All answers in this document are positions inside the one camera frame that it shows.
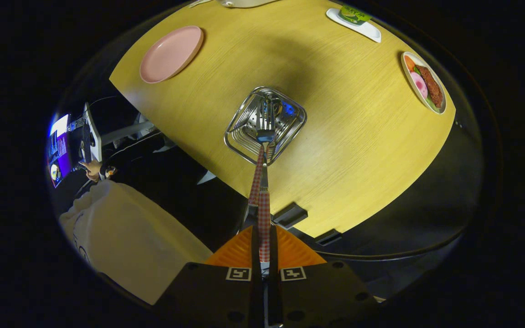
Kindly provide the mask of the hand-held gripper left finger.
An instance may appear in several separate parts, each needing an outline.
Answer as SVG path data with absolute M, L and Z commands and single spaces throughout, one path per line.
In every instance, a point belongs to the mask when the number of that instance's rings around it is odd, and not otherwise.
M 188 262 L 153 306 L 154 313 L 174 326 L 262 326 L 264 284 L 257 228 L 233 237 L 219 255 L 238 251 L 246 266 Z

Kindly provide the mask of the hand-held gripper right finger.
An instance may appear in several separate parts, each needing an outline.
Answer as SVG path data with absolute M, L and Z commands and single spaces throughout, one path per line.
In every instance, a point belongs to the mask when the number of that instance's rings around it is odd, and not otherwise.
M 269 231 L 269 251 L 270 326 L 355 326 L 379 312 L 343 261 L 325 261 L 279 226 Z

